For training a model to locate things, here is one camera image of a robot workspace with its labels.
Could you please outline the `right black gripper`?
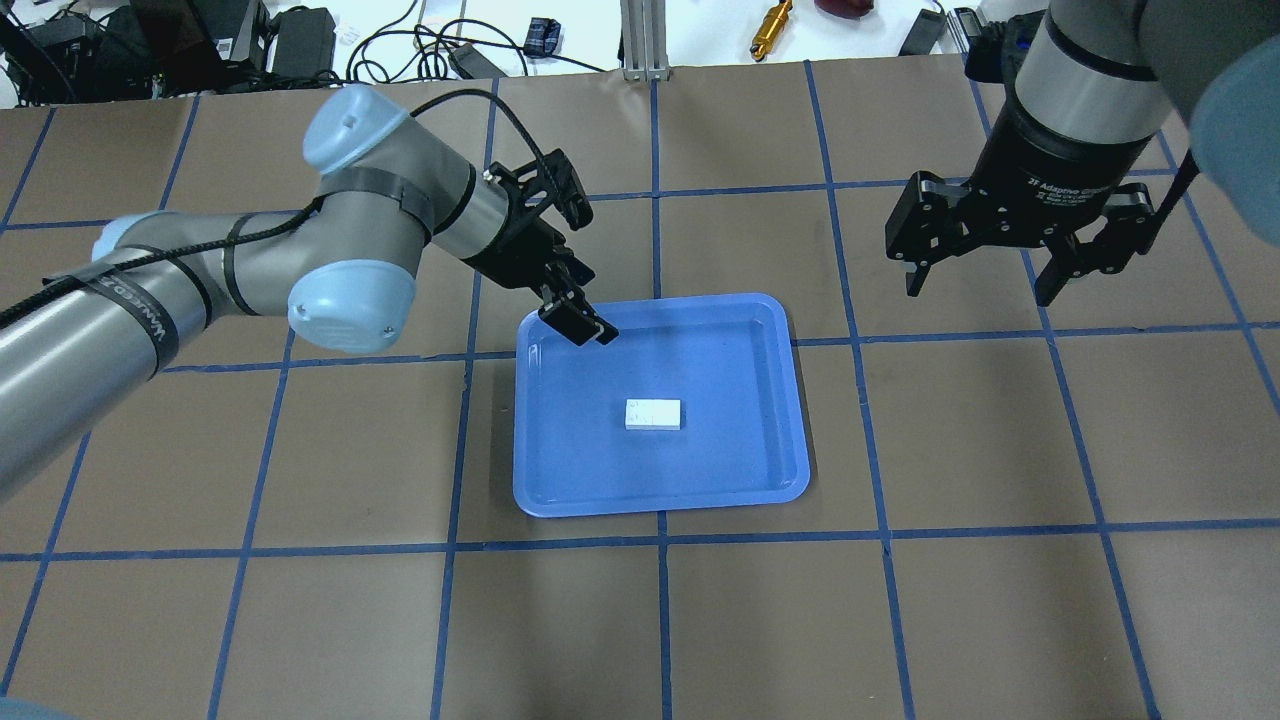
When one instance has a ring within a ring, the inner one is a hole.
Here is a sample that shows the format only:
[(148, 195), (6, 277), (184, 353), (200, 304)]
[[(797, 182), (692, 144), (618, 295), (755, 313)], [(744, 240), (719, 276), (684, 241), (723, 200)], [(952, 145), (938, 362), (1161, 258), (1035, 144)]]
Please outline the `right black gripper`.
[(884, 255), (905, 264), (915, 299), (950, 258), (1044, 247), (1051, 256), (1033, 293), (1048, 307), (1070, 282), (1115, 274), (1153, 245), (1161, 214), (1144, 184), (1125, 181), (1146, 145), (1069, 138), (1024, 110), (1002, 110), (965, 182), (928, 170), (910, 177), (884, 223)]

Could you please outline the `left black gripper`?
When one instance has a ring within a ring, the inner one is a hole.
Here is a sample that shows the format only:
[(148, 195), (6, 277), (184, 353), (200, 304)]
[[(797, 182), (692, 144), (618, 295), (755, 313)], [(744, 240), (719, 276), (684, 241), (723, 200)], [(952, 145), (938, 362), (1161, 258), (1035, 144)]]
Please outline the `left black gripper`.
[[(483, 178), (484, 187), (497, 192), (500, 217), (490, 242), (466, 258), (466, 265), (503, 288), (526, 288), (538, 295), (544, 288), (568, 293), (595, 279), (596, 273), (573, 254), (564, 234), (541, 218), (553, 208), (571, 231), (594, 219), (579, 173), (563, 149), (515, 169), (494, 161)], [(620, 337), (581, 290), (575, 292), (575, 301), (544, 304), (538, 318), (575, 346), (609, 345)]]

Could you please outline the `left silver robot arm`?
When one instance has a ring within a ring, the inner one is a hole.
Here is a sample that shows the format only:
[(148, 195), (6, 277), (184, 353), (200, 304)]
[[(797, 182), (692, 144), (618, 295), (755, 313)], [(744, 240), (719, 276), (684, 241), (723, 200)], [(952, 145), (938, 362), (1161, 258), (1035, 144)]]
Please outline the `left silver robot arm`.
[(73, 441), (224, 316), (283, 316), (302, 340), (348, 355), (393, 346), (435, 246), (492, 283), (527, 290), (536, 319), (582, 346), (618, 329), (590, 304), (594, 270), (544, 219), (570, 229), (594, 218), (571, 160), (544, 151), (511, 108), (531, 160), (480, 168), (384, 94), (333, 94), (303, 137), (319, 174), (289, 217), (152, 211), (108, 223), (91, 259), (45, 278), (3, 311), (1, 486), (9, 498)]

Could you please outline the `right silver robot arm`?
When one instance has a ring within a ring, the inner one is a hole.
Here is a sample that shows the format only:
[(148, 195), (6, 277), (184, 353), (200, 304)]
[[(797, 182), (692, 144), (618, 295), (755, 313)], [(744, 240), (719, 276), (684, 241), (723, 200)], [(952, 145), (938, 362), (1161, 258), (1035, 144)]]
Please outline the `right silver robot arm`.
[(1277, 4), (1051, 1), (1024, 53), (996, 49), (1005, 102), (963, 184), (913, 174), (884, 254), (916, 297), (931, 270), (983, 247), (1047, 249), (1036, 301), (1147, 254), (1208, 177), (1277, 242)]

